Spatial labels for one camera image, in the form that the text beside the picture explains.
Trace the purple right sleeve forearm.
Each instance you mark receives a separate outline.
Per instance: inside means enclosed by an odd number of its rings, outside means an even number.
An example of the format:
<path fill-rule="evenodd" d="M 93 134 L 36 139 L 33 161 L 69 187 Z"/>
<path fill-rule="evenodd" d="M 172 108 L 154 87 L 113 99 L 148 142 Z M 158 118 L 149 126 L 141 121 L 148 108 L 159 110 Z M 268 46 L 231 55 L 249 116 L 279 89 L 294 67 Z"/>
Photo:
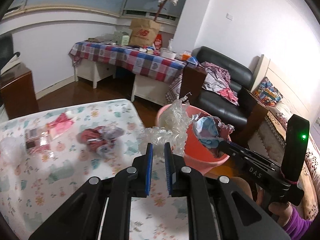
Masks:
<path fill-rule="evenodd" d="M 289 221 L 283 226 L 283 229 L 292 240 L 299 240 L 306 233 L 312 222 L 312 220 L 301 218 L 298 211 L 293 207 Z"/>

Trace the person's right hand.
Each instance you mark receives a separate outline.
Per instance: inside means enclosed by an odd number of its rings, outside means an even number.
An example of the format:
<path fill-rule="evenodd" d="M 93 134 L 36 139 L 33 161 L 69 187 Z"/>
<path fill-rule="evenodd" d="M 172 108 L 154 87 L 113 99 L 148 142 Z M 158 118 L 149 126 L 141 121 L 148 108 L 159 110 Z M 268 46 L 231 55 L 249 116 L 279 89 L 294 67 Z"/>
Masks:
<path fill-rule="evenodd" d="M 264 190 L 260 190 L 257 195 L 257 201 L 256 203 L 262 207 L 263 201 L 265 198 Z M 278 216 L 277 223 L 284 227 L 290 220 L 292 216 L 293 207 L 291 203 L 278 203 L 278 202 L 272 202 L 268 206 L 268 210 L 272 212 L 274 215 Z"/>

